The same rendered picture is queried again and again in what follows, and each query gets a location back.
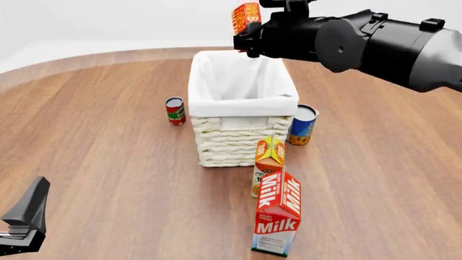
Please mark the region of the small black plate on stalk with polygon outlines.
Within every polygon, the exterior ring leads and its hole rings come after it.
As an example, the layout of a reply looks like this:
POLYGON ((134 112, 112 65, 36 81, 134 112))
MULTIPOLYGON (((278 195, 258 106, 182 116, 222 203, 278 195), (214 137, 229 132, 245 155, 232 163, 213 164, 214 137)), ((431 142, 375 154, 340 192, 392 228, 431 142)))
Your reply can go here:
POLYGON ((317 0, 259 0, 259 4, 263 8, 283 8, 279 12, 273 12, 271 18, 274 17, 309 17, 309 4, 317 0))

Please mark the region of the red and white milk carton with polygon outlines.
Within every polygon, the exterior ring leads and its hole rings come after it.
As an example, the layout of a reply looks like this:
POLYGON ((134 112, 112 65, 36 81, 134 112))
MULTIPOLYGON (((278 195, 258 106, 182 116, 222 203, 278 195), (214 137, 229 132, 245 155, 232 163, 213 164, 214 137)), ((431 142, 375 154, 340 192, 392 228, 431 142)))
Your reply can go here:
POLYGON ((252 251, 288 257, 302 218, 302 188, 287 171, 265 175, 260 183, 252 251))

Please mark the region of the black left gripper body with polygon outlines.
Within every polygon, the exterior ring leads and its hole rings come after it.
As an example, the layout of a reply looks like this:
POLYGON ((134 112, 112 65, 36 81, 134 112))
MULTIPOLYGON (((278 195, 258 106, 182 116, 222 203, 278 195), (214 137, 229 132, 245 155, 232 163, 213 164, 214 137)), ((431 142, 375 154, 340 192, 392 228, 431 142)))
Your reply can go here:
POLYGON ((0 232, 0 256, 39 252, 45 234, 39 230, 13 228, 9 232, 0 232))

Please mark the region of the orange juice carton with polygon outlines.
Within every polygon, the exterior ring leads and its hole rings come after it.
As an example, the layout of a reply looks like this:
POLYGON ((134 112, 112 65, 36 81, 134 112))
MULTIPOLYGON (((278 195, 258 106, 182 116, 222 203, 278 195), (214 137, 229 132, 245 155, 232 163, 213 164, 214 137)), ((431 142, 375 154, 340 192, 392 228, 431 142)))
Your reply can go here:
POLYGON ((256 148, 255 164, 252 177, 251 196, 257 198, 261 179, 268 174, 276 173, 284 168, 285 144, 275 136, 260 140, 256 148))

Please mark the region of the white-lined wicker basket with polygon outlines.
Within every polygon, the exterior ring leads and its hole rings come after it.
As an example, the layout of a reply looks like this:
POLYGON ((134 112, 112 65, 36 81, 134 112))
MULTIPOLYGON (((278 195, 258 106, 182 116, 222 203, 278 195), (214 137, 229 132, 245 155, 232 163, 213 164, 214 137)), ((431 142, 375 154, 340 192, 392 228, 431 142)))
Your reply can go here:
POLYGON ((298 103, 280 58, 198 52, 188 81, 188 112, 201 166, 252 166, 259 140, 287 138, 298 103))

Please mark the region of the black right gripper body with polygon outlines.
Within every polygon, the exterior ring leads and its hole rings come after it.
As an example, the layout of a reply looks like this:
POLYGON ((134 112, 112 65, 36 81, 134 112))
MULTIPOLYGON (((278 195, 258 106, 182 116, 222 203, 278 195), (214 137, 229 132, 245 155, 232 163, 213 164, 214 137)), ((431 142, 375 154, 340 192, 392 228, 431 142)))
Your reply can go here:
POLYGON ((238 30, 233 36, 233 48, 240 53, 246 53, 248 58, 258 58, 260 54, 256 50, 260 38, 261 22, 250 22, 242 30, 238 30))

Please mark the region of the red tomato sauce can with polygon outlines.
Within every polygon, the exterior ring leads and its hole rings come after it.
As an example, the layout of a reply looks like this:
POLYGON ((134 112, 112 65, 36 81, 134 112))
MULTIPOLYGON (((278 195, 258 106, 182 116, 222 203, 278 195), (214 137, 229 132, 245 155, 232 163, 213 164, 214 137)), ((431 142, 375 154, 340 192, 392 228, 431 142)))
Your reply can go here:
POLYGON ((165 101, 167 117, 173 126, 183 125, 186 122, 186 113, 183 99, 180 97, 170 97, 165 101))

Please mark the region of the blue and yellow food can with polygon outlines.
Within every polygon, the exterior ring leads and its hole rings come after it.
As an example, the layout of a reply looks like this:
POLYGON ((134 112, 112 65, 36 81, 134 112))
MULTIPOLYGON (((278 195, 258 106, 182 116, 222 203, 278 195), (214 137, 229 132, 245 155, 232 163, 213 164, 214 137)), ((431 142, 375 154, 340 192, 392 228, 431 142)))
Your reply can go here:
POLYGON ((287 141, 298 146, 306 145, 310 141, 318 116, 319 112, 311 106, 299 104, 289 128, 287 141))

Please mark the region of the orange-red butter box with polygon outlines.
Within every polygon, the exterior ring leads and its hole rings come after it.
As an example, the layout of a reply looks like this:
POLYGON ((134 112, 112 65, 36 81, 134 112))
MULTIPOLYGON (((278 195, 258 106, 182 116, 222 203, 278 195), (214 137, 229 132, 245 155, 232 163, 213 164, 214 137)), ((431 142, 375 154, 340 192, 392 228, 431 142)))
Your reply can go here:
POLYGON ((242 35, 261 25, 261 13, 258 0, 243 0, 231 14, 233 35, 242 35))

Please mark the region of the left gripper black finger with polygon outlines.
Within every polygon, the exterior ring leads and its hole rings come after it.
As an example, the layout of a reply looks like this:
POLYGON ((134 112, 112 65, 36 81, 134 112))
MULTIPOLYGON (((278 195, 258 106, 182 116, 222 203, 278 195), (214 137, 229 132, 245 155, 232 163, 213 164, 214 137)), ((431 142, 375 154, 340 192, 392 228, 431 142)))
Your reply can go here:
POLYGON ((1 217, 9 229, 38 230, 46 233, 45 208, 50 182, 38 176, 22 198, 1 217))

